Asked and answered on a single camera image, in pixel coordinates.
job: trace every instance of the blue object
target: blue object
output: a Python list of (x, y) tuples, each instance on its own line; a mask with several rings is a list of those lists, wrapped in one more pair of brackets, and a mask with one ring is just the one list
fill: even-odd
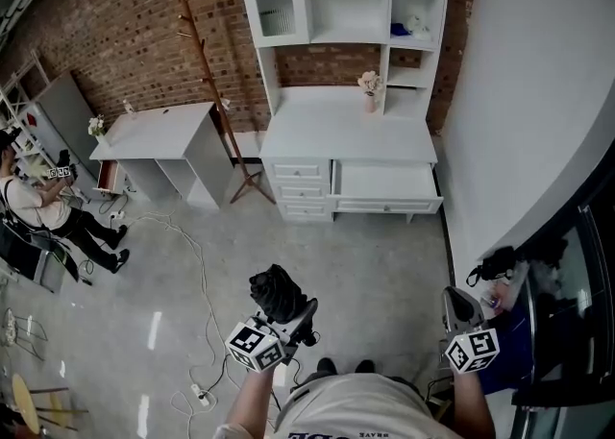
[(401, 22), (391, 22), (391, 35), (393, 36), (410, 36), (412, 32), (408, 32)]
[(519, 389), (522, 380), (529, 377), (533, 364), (529, 316), (517, 301), (512, 311), (503, 312), (489, 320), (489, 324), (498, 333), (500, 353), (489, 367), (479, 371), (482, 391), (490, 395), (507, 388)]

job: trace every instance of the concrete floor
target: concrete floor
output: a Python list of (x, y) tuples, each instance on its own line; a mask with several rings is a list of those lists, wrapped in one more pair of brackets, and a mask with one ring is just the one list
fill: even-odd
[[(229, 193), (235, 189), (231, 186)], [(300, 380), (325, 355), (340, 372), (371, 357), (380, 372), (411, 379), (425, 390), (443, 335), (439, 297), (448, 280), (438, 215), (417, 215), (410, 225), (403, 215), (376, 214), (290, 225), (255, 192), (218, 212), (180, 201), (158, 206), (158, 211), (173, 208), (173, 222), (203, 246), (209, 297), (223, 336), (254, 313), (248, 278), (278, 263), (320, 304), (314, 329), (322, 337), (315, 347), (297, 352), (303, 365)], [(131, 217), (146, 210), (137, 204), (127, 207)], [(183, 391), (200, 411), (188, 369), (203, 365), (192, 370), (203, 387), (220, 373), (223, 347), (213, 325), (208, 335), (216, 361), (210, 366), (200, 264), (181, 235), (143, 220), (130, 227), (122, 247), (131, 250), (129, 263), (116, 275), (97, 268), (93, 287), (67, 277), (61, 292), (52, 294), (23, 280), (12, 282), (0, 301), (0, 307), (9, 305), (17, 315), (32, 315), (49, 336), (48, 343), (37, 346), (44, 362), (8, 349), (11, 361), (6, 353), (2, 359), (9, 375), (20, 373), (31, 388), (67, 385), (72, 403), (90, 411), (74, 421), (79, 433), (51, 426), (54, 437), (129, 439), (146, 433), (150, 439), (184, 439), (187, 418), (171, 408), (171, 396)], [(76, 250), (74, 257), (83, 259)], [(160, 325), (152, 342), (157, 312)], [(286, 382), (296, 367), (290, 364)], [(244, 368), (234, 362), (229, 368), (240, 383)], [(7, 389), (9, 381), (3, 381)], [(218, 405), (193, 418), (193, 439), (211, 437), (236, 389), (224, 378), (213, 393)], [(276, 388), (276, 393), (283, 400), (287, 390)], [(181, 397), (176, 399), (187, 410)], [(139, 430), (139, 409), (146, 431), (142, 425)], [(276, 414), (271, 408), (270, 417)]]

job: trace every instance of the wooden coat rack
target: wooden coat rack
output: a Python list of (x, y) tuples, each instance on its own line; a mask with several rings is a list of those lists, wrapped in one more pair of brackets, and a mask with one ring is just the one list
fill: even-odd
[(194, 43), (194, 50), (199, 55), (199, 62), (201, 63), (201, 67), (203, 68), (204, 77), (201, 79), (203, 84), (209, 84), (209, 90), (213, 94), (213, 101), (215, 106), (218, 108), (218, 112), (220, 113), (220, 118), (222, 121), (222, 128), (224, 132), (229, 136), (229, 140), (231, 141), (231, 145), (233, 146), (234, 153), (237, 157), (237, 161), (239, 162), (239, 167), (241, 168), (241, 172), (243, 173), (243, 183), (241, 187), (235, 192), (233, 197), (231, 198), (231, 203), (236, 202), (239, 199), (239, 195), (243, 191), (243, 188), (246, 186), (254, 188), (258, 191), (263, 197), (265, 197), (269, 202), (273, 205), (276, 204), (276, 201), (271, 198), (263, 189), (254, 181), (254, 179), (262, 173), (262, 171), (258, 171), (257, 173), (250, 174), (248, 172), (248, 168), (246, 167), (246, 163), (243, 160), (243, 156), (239, 152), (239, 147), (237, 146), (237, 142), (234, 139), (233, 130), (231, 129), (231, 123), (229, 122), (229, 117), (222, 105), (222, 100), (220, 99), (220, 94), (218, 94), (218, 89), (215, 86), (215, 81), (213, 76), (211, 75), (211, 70), (209, 69), (208, 60), (205, 58), (205, 40), (200, 39), (199, 33), (196, 30), (196, 25), (194, 24), (194, 18), (192, 17), (192, 11), (190, 10), (190, 5), (188, 4), (188, 0), (182, 0), (182, 7), (184, 9), (184, 13), (179, 16), (179, 18), (185, 21), (188, 25), (188, 29), (190, 31), (189, 36), (192, 38)]

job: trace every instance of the flower vase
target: flower vase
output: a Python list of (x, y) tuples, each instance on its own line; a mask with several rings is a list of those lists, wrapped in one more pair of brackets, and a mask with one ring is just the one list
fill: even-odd
[(102, 147), (109, 149), (109, 142), (107, 141), (107, 137), (104, 134), (96, 135), (96, 140), (98, 140), (98, 143)]
[(372, 113), (376, 111), (376, 96), (373, 92), (365, 92), (365, 112)]

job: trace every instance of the drawer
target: drawer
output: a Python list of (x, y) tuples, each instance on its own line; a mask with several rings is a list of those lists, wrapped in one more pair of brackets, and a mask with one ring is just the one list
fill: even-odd
[(328, 160), (270, 159), (263, 165), (270, 182), (331, 182)]
[(430, 200), (400, 201), (389, 200), (371, 202), (367, 200), (337, 200), (332, 205), (336, 212), (372, 212), (372, 213), (434, 213), (440, 203)]
[(278, 203), (282, 217), (288, 221), (332, 221), (332, 213), (325, 202), (320, 204)]
[(94, 189), (120, 195), (124, 192), (125, 182), (126, 173), (116, 160), (101, 161), (98, 184)]
[(272, 183), (271, 187), (277, 199), (290, 201), (321, 201), (331, 193), (331, 187), (328, 184), (317, 183)]
[(442, 204), (429, 164), (334, 161), (331, 211), (435, 213)]

